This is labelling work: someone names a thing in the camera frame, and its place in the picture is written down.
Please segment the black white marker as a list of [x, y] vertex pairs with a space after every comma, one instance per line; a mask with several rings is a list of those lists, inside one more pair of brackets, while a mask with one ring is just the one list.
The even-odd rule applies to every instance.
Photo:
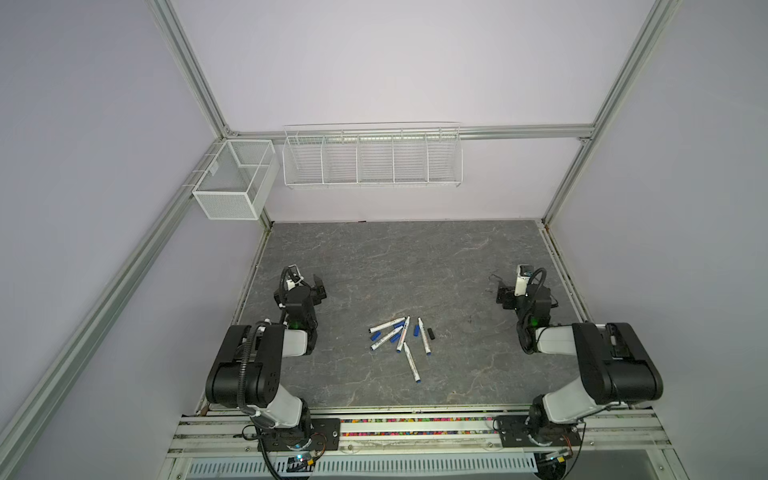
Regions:
[[424, 322], [423, 322], [421, 317], [417, 317], [417, 322], [418, 322], [418, 327], [419, 327], [419, 331], [420, 331], [420, 335], [421, 335], [422, 344], [423, 344], [423, 348], [424, 348], [425, 354], [427, 356], [430, 356], [432, 354], [432, 350], [431, 350], [430, 343], [429, 343], [429, 335], [428, 335], [427, 328], [425, 327]]

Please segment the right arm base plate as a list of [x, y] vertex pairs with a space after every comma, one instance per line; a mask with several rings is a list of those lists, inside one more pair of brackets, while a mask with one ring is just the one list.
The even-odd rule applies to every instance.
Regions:
[[577, 447], [582, 434], [577, 424], [546, 424], [536, 426], [527, 415], [500, 415], [493, 420], [493, 429], [503, 447]]

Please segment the blue white marker bottom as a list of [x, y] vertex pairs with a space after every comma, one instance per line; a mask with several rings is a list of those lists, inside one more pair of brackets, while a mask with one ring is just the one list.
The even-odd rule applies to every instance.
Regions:
[[403, 352], [404, 352], [404, 353], [405, 353], [405, 355], [406, 355], [406, 359], [407, 359], [407, 362], [408, 362], [409, 368], [410, 368], [410, 370], [411, 370], [411, 372], [412, 372], [412, 375], [413, 375], [414, 381], [415, 381], [416, 383], [420, 383], [420, 382], [421, 382], [421, 376], [420, 376], [420, 374], [419, 374], [419, 371], [418, 371], [418, 369], [417, 369], [417, 366], [416, 366], [416, 363], [415, 363], [415, 360], [414, 360], [413, 354], [412, 354], [412, 352], [411, 352], [411, 349], [410, 349], [410, 347], [408, 346], [408, 344], [407, 344], [407, 343], [404, 343], [404, 344], [403, 344], [403, 348], [402, 348], [402, 350], [403, 350]]

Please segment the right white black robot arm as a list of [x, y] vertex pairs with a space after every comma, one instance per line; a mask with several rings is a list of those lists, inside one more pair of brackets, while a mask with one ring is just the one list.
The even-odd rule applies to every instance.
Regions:
[[663, 395], [663, 380], [628, 323], [554, 325], [551, 290], [534, 284], [518, 295], [500, 281], [496, 303], [517, 316], [516, 332], [528, 355], [572, 356], [578, 377], [534, 398], [524, 431], [538, 440], [563, 434], [580, 420], [616, 405], [651, 402]]

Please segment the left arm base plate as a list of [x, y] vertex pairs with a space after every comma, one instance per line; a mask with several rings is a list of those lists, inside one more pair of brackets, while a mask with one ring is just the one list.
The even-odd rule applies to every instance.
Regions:
[[341, 440], [337, 417], [312, 418], [293, 428], [268, 429], [260, 434], [269, 452], [336, 451]]

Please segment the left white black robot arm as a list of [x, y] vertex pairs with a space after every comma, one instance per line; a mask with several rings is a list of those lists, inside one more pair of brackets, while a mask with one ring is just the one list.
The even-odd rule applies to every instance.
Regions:
[[309, 407], [281, 385], [280, 377], [285, 358], [313, 352], [315, 307], [326, 298], [319, 276], [308, 282], [296, 266], [286, 267], [274, 292], [280, 319], [228, 328], [206, 379], [206, 400], [240, 410], [258, 429], [309, 436]]

